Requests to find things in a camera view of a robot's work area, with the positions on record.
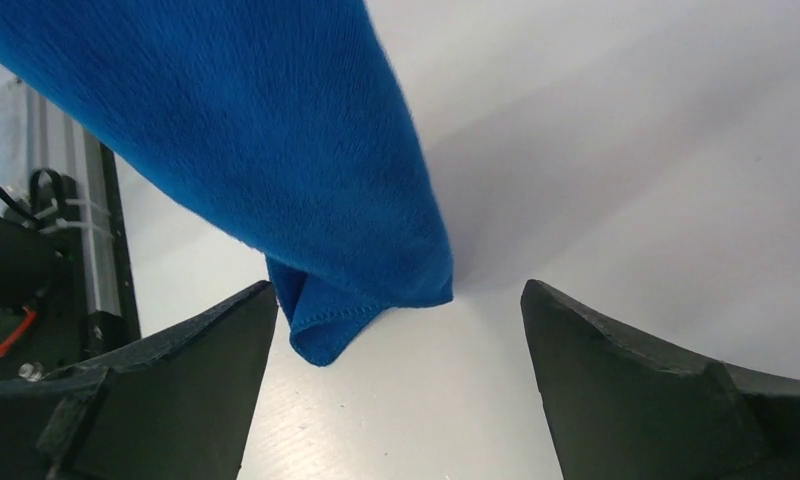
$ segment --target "bolt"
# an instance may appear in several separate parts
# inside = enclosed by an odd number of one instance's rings
[[[38,362],[24,363],[17,370],[17,375],[27,382],[37,382],[44,377],[44,366]]]

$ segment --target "blue cloth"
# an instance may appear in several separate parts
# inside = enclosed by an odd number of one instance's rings
[[[309,362],[386,308],[451,300],[447,234],[362,0],[0,0],[0,63],[263,251]]]

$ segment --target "red wire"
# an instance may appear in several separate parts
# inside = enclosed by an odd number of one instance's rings
[[[3,343],[0,344],[0,358],[4,357],[6,353],[8,353],[9,349],[11,349],[12,345],[17,343],[20,340],[20,337],[26,333],[26,330],[32,326],[32,323],[35,321],[35,317],[38,316],[38,313],[35,310],[31,310],[29,308],[24,307],[23,310],[26,311],[26,318],[23,319],[23,323],[17,327],[8,338],[5,339]]]

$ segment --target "fabric fold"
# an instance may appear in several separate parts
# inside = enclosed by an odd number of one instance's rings
[[[7,0],[0,63],[265,252],[309,362],[386,308],[452,299],[446,229],[361,0]]]

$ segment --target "cable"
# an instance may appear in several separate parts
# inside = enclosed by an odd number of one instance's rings
[[[39,168],[32,172],[29,177],[29,210],[33,214],[37,213],[41,200],[41,175],[46,174],[50,178],[50,186],[53,189],[53,196],[56,200],[59,217],[67,218],[67,196],[64,193],[64,180],[58,172],[49,168]]]
[[[20,340],[20,337],[26,333],[26,330],[32,326],[35,322],[35,318],[38,316],[38,313],[35,310],[32,310],[28,307],[24,307],[23,310],[26,311],[26,318],[23,319],[23,323],[21,323],[8,338],[5,339],[4,342],[0,344],[0,358],[4,357],[11,347]]]
[[[11,196],[6,193],[5,189],[0,186],[0,200],[3,201],[8,208],[14,210],[14,213],[20,215],[21,217],[25,218],[32,222],[33,225],[38,224],[38,219],[33,215],[31,212],[27,212],[25,208],[21,207],[19,203],[15,202]]]

